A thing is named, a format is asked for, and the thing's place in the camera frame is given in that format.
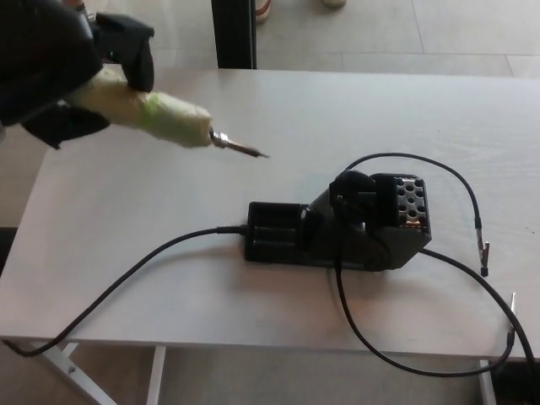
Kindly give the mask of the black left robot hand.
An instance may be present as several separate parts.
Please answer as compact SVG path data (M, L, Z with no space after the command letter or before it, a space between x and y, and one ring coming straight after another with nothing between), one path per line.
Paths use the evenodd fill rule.
M129 89L154 87L154 29L125 14L89 18L81 1L1 3L1 127L21 125L53 149L106 129L104 114L68 96L107 63Z

